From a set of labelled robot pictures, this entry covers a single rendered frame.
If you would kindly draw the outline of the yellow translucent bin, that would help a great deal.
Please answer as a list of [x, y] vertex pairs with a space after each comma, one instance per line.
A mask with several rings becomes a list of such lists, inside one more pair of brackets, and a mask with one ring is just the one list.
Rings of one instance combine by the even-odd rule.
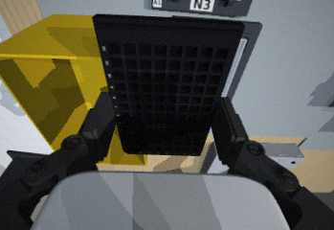
[[[0, 79], [53, 151], [78, 134], [100, 92], [109, 92], [93, 16], [52, 14], [0, 43]], [[123, 152], [116, 125], [98, 164], [146, 166], [146, 160], [147, 154]]]

